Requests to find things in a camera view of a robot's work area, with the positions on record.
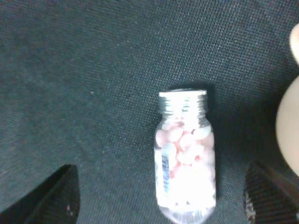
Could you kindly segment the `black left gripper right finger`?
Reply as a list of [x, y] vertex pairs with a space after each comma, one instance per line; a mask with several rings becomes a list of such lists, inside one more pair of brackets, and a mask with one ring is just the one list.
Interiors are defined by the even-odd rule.
[[297, 224], [299, 188], [270, 166], [253, 162], [246, 171], [243, 208], [250, 224]]

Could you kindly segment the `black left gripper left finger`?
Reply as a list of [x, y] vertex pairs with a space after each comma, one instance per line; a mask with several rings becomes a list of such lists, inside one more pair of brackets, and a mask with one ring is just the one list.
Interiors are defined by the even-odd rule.
[[2, 224], [75, 224], [80, 211], [78, 168], [65, 164], [0, 213]]

